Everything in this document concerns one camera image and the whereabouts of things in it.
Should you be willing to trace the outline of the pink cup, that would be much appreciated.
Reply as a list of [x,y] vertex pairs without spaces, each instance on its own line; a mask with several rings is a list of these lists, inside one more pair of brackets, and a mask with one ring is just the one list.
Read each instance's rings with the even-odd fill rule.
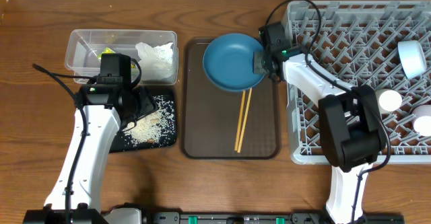
[[417,107],[412,114],[414,115],[413,129],[422,136],[431,135],[431,105]]

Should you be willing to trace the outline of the dark blue plate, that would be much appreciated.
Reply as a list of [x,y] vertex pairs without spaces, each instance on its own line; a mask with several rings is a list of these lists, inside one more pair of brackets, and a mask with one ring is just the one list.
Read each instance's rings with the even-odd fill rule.
[[205,49],[203,70],[207,78],[224,91],[248,90],[264,78],[263,74],[253,72],[254,53],[262,51],[263,46],[249,35],[224,34]]

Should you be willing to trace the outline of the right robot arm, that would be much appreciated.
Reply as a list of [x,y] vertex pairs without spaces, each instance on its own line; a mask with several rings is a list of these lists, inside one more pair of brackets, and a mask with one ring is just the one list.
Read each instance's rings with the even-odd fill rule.
[[332,166],[325,209],[333,223],[356,223],[363,215],[363,181],[388,143],[374,90],[341,81],[302,48],[255,52],[253,72],[275,73],[317,106],[319,141]]

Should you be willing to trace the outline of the light blue bowl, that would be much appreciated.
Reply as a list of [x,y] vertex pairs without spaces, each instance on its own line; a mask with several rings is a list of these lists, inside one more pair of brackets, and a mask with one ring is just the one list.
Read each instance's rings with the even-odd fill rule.
[[417,40],[401,41],[397,50],[405,76],[412,79],[426,72],[426,58],[421,44]]

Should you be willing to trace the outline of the cream white cup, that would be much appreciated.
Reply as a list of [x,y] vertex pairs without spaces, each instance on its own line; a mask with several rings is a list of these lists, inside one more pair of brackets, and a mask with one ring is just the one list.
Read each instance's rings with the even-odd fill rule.
[[375,91],[379,112],[389,114],[402,105],[402,97],[397,91],[392,89],[380,89]]

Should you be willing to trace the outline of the yellow green snack wrapper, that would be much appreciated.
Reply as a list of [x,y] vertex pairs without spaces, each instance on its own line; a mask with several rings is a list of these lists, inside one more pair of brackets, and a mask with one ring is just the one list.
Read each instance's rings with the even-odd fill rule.
[[[102,59],[102,55],[103,54],[114,54],[114,50],[112,50],[111,48],[109,48],[109,47],[106,47],[98,56],[97,56],[97,59],[99,60],[99,61],[101,61],[101,59]],[[135,66],[135,63],[134,62],[132,62],[131,63],[131,68],[132,69],[135,69],[136,68],[136,66]]]

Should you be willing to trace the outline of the rice leftovers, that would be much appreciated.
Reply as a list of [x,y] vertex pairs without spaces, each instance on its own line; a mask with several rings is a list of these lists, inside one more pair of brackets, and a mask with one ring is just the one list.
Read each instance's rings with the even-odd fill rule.
[[173,96],[154,96],[158,110],[136,124],[129,123],[123,132],[126,145],[138,149],[168,147],[176,141],[176,116]]

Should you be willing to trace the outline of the white tissue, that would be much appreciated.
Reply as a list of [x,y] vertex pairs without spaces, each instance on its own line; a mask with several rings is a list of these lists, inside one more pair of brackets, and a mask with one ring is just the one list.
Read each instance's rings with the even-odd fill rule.
[[140,58],[139,65],[143,81],[160,81],[173,76],[174,51],[172,45],[172,42],[155,47],[143,42],[135,45]]

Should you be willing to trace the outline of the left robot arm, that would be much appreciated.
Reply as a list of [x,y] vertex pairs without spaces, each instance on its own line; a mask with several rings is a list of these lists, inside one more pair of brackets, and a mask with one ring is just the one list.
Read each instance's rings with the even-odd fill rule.
[[156,111],[148,88],[85,84],[76,93],[71,143],[55,187],[40,210],[24,223],[145,223],[142,208],[125,203],[101,212],[102,182],[116,134],[130,122]]

